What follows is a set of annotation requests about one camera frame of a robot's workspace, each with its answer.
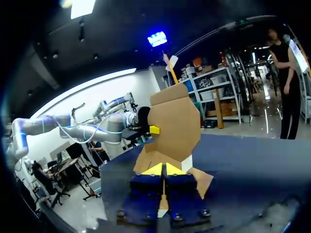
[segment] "blue light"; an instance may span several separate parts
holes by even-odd
[[[152,47],[156,47],[166,43],[167,39],[164,32],[159,32],[148,37],[148,41]]]

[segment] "concrete floor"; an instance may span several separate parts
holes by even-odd
[[[253,115],[251,123],[242,123],[241,125],[233,121],[225,121],[224,128],[205,129],[202,133],[216,135],[233,135],[248,137],[279,138],[281,134],[282,104],[280,93],[275,96],[274,91],[268,91],[254,94],[254,103],[251,106]],[[311,139],[311,124],[305,124],[304,118],[300,118],[300,124],[297,132],[297,140]]]
[[[254,95],[256,101],[251,109],[254,115],[251,123],[240,125],[238,122],[225,122],[224,129],[205,129],[202,133],[278,138],[282,118],[280,94],[275,97],[271,89],[265,88],[265,91]],[[311,139],[311,125],[305,124],[302,118],[297,134],[297,140],[299,139]],[[106,219],[101,198],[82,200],[86,194],[79,186],[69,193],[71,197],[65,197],[62,200],[63,206],[56,205],[54,210],[78,232],[84,233],[86,228],[96,228],[97,218]]]

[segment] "white robotic arm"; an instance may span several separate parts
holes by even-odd
[[[98,109],[93,114],[94,119],[89,119],[84,123],[71,126],[71,116],[40,116],[36,119],[17,118],[12,123],[13,142],[7,150],[9,164],[15,166],[19,159],[28,154],[27,135],[38,135],[47,133],[57,127],[62,138],[82,139],[86,143],[91,139],[94,141],[106,142],[117,145],[121,142],[122,131],[136,121],[136,114],[125,112],[120,114],[110,114],[109,110],[132,100],[131,93],[106,103],[102,101]],[[107,128],[101,129],[96,124],[108,121]]]

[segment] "ceiling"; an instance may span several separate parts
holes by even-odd
[[[166,33],[169,43],[162,49],[172,55],[225,24],[271,14],[260,0],[97,0],[93,13],[83,17],[85,40],[80,42],[81,18],[71,20],[70,11],[58,7],[36,28],[32,42],[33,52],[59,88],[53,89],[39,78],[26,54],[15,73],[14,86],[20,93],[11,95],[16,116],[29,117],[54,96],[90,79],[161,63],[162,51],[153,49],[147,40],[156,32]],[[29,97],[29,90],[36,91]]]

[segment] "dark blue table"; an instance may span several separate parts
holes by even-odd
[[[129,192],[129,181],[142,146],[101,171],[102,198],[109,221],[115,221]],[[213,225],[235,227],[249,221],[271,202],[289,195],[302,200],[311,183],[311,143],[203,134],[193,150],[193,166],[214,175],[205,201]]]

